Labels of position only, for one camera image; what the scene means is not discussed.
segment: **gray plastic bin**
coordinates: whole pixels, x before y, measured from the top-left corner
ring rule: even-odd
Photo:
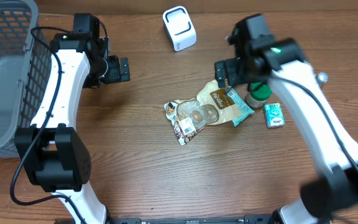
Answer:
[[[0,1],[0,157],[19,156],[15,130],[30,126],[47,86],[50,53],[30,34],[38,15],[32,0]]]

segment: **small teal carton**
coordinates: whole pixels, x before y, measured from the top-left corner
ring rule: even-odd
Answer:
[[[284,126],[284,115],[279,103],[264,105],[264,113],[267,128],[278,128]]]

